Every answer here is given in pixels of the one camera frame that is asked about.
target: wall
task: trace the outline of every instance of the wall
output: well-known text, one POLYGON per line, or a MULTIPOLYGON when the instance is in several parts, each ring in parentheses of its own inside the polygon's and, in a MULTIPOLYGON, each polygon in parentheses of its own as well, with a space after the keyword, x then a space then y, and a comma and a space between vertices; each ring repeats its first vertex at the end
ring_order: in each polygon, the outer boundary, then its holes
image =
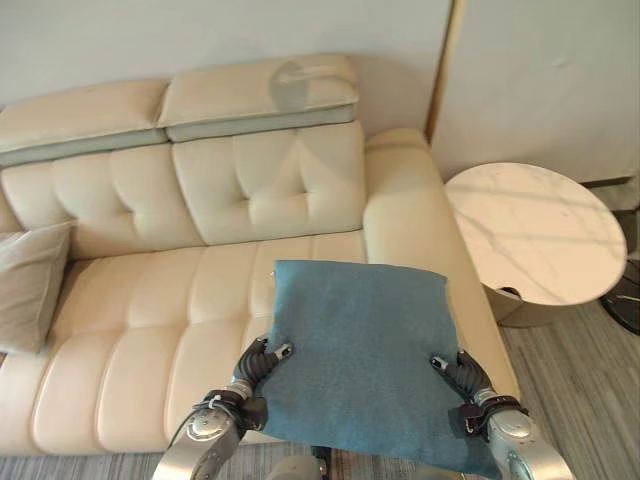
POLYGON ((466 2, 432 140, 444 177, 500 161, 578 181, 638 171, 639 23, 638 0, 466 2))
POLYGON ((425 122, 447 0, 2 0, 0 104, 109 80, 355 53, 368 133, 425 122))

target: gray carpet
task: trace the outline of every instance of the gray carpet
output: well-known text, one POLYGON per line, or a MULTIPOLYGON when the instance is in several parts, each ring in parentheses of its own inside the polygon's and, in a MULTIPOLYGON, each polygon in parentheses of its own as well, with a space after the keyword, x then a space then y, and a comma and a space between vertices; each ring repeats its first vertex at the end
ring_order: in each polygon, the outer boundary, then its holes
MULTIPOLYGON (((524 403, 578 480, 640 479, 640 337, 590 303, 543 327, 503 329, 524 403)), ((261 480, 303 446, 241 447, 220 480, 261 480)), ((402 480, 415 466, 336 452, 336 480, 402 480)), ((0 458, 0 480, 149 479, 159 455, 0 458)))

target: throw pillow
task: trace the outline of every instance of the throw pillow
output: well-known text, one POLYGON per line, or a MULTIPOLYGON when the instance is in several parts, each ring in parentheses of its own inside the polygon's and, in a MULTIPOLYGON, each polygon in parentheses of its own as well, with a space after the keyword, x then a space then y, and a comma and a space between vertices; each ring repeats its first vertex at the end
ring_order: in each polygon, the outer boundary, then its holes
POLYGON ((67 224, 0 234, 0 352, 38 353, 69 252, 67 224))

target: round side table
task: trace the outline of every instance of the round side table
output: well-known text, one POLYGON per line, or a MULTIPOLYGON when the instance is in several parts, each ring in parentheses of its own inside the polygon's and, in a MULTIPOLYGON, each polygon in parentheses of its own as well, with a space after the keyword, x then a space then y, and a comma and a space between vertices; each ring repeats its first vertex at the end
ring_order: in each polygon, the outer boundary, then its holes
POLYGON ((456 175, 446 191, 502 325, 548 323, 622 276, 620 225, 589 190, 559 173, 491 163, 456 175))

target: cream leather sofa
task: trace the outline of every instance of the cream leather sofa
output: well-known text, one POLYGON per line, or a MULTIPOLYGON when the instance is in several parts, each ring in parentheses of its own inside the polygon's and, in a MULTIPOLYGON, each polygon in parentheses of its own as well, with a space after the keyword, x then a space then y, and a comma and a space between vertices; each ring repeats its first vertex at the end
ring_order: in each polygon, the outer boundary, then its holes
POLYGON ((0 454, 163 450, 269 329, 276 259, 446 275, 460 343, 517 396, 422 135, 365 141, 357 99, 348 60, 315 55, 2 111, 0 232, 74 229, 46 348, 0 367, 0 454))

